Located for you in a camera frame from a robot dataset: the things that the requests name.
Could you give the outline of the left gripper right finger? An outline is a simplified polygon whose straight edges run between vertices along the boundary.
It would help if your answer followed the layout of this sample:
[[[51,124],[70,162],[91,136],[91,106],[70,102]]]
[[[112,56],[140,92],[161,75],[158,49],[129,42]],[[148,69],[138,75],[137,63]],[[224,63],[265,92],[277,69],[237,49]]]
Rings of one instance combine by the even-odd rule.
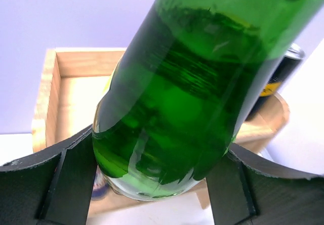
[[[323,176],[237,144],[207,176],[214,224],[323,224]]]

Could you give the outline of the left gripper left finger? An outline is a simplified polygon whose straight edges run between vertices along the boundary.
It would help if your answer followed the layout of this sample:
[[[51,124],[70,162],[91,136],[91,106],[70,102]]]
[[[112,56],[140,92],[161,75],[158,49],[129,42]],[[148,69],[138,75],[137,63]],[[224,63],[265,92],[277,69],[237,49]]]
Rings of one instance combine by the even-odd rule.
[[[86,224],[97,163],[88,126],[1,166],[1,224]]]

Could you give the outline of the green bottle front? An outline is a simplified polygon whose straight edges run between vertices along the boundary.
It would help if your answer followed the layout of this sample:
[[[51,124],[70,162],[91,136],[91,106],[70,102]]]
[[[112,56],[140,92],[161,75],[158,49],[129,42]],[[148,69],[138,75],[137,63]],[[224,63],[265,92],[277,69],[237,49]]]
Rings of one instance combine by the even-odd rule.
[[[139,201],[181,194],[227,153],[323,0],[155,0],[97,105],[105,179]]]

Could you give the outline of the black yellow Schweppes can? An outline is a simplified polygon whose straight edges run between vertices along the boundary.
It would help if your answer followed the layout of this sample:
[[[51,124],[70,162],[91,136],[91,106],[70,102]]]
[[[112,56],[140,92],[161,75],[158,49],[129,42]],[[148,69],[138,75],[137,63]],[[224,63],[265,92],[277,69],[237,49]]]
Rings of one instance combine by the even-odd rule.
[[[270,96],[278,91],[280,86],[300,65],[304,57],[305,52],[302,50],[302,48],[296,43],[292,43],[289,49],[286,51],[285,56],[278,65],[277,69],[269,79],[267,85],[260,93],[260,96],[248,114],[246,121],[251,121],[255,117],[257,111],[265,104]]]

